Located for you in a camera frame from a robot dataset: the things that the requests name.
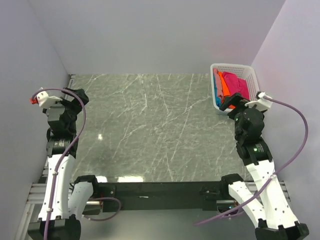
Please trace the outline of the magenta t shirt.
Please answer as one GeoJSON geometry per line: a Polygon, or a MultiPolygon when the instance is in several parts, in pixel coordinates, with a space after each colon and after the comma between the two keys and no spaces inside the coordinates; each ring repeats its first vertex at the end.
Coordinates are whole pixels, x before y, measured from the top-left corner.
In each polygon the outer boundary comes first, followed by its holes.
{"type": "Polygon", "coordinates": [[[247,82],[244,79],[238,78],[234,73],[223,72],[223,78],[230,91],[230,96],[235,93],[240,93],[243,98],[249,100],[250,94],[247,82]]]}

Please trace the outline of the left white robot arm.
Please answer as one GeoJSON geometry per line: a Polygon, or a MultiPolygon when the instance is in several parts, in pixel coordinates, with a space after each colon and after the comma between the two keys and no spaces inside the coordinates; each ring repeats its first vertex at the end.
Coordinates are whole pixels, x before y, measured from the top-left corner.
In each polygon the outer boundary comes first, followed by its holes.
{"type": "Polygon", "coordinates": [[[27,234],[33,240],[78,240],[87,201],[100,195],[95,175],[78,177],[70,183],[76,160],[81,130],[77,130],[79,113],[85,113],[89,98],[83,89],[63,88],[61,92],[72,100],[49,95],[39,89],[30,102],[42,108],[49,128],[46,133],[47,169],[44,200],[36,222],[28,225],[27,234]]]}

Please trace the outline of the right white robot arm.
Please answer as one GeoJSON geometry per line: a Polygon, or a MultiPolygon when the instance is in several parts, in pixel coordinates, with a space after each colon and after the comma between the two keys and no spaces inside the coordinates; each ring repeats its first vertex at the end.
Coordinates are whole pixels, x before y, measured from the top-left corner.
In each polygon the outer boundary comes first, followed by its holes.
{"type": "Polygon", "coordinates": [[[255,226],[258,240],[303,240],[310,231],[299,222],[291,210],[277,177],[271,151],[262,138],[264,113],[271,107],[272,99],[264,92],[257,100],[249,101],[240,93],[226,97],[220,110],[234,109],[228,117],[234,120],[236,150],[249,171],[255,186],[252,194],[237,174],[221,178],[219,193],[222,198],[234,198],[255,226]]]}

